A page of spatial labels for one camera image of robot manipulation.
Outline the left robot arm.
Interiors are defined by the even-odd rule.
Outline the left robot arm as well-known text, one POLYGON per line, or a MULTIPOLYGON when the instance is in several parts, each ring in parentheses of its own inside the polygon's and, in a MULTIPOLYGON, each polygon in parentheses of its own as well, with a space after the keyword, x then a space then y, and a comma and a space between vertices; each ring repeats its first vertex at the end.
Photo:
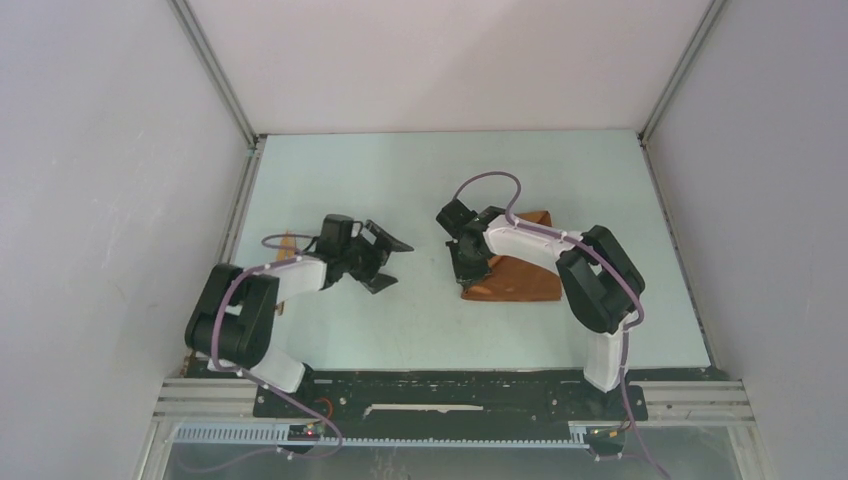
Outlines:
POLYGON ((303 249, 282 244, 282 235, 264 246, 289 257, 243 268, 218 263, 188 320, 186 346, 207 355, 216 371, 255 379, 279 390, 278 404, 292 416, 304 416, 316 403, 315 388, 304 380, 310 367, 272 343, 279 305, 303 294, 321 292, 350 276, 371 294, 396 284, 381 269, 393 253, 412 251, 371 220, 329 214, 303 249))

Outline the orange cloth napkin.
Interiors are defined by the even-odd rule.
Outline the orange cloth napkin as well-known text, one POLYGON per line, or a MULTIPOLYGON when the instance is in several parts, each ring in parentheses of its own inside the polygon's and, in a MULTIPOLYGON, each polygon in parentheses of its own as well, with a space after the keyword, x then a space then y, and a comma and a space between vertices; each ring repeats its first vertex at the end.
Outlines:
POLYGON ((562 235, 525 218, 489 208, 463 227, 461 235, 482 235, 494 254, 492 273, 460 298, 472 302, 553 302, 562 298, 556 262, 571 249, 562 235))

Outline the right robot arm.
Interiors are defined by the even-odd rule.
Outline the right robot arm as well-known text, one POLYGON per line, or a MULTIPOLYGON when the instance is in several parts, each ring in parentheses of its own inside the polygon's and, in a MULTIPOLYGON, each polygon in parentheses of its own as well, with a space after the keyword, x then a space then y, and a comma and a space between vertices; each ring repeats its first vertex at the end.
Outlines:
POLYGON ((643 276, 612 232, 600 225, 582 233, 544 226, 490 206, 473 211, 458 199, 436 216, 450 239, 456 281, 480 283, 490 259, 515 258, 557 275, 577 321, 588 329, 589 383, 581 392, 585 411, 606 418, 622 403, 618 388, 627 372, 629 332, 645 317, 643 276))

